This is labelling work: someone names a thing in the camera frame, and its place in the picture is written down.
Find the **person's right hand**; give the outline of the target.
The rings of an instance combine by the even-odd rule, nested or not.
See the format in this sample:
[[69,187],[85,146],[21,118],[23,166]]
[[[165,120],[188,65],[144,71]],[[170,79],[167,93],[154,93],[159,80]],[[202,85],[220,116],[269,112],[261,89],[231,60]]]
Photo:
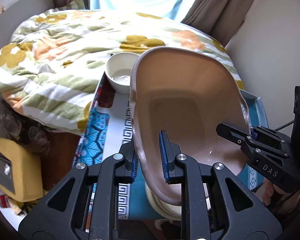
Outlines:
[[273,204],[277,213],[289,213],[297,206],[300,200],[300,189],[294,193],[286,193],[265,178],[261,198],[265,206]]

